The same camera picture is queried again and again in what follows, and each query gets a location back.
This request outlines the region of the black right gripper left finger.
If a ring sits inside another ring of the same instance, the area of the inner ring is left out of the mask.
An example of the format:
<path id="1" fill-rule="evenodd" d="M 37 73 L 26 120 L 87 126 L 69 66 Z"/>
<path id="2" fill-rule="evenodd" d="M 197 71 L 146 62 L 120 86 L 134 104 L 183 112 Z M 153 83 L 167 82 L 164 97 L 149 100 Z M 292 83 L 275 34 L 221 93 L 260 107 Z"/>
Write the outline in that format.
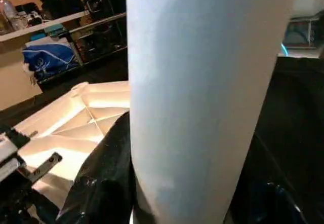
<path id="1" fill-rule="evenodd" d="M 129 223 L 134 200 L 130 117 L 124 113 L 82 164 L 56 223 Z"/>

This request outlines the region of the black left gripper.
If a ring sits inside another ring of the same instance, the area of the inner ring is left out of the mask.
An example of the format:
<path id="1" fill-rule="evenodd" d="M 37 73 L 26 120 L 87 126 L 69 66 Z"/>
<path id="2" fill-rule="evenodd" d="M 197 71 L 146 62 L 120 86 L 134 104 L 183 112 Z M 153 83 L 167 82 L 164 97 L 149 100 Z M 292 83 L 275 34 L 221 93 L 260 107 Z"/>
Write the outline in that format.
<path id="1" fill-rule="evenodd" d="M 50 173 L 63 160 L 58 152 L 53 152 L 38 167 L 29 168 L 19 150 L 29 144 L 31 138 L 13 127 L 1 127 L 1 135 L 4 137 L 1 142 L 1 194 L 22 194 L 34 185 L 37 190 L 63 190 L 61 179 Z"/>

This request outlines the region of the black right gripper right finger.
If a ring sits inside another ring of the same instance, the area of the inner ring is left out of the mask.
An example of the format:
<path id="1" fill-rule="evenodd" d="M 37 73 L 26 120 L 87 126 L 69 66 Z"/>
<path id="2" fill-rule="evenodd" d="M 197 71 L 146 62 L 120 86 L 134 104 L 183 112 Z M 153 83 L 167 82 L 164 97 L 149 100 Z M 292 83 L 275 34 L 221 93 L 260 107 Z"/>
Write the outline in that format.
<path id="1" fill-rule="evenodd" d="M 310 223 L 308 133 L 255 133 L 230 204 L 235 223 Z"/>

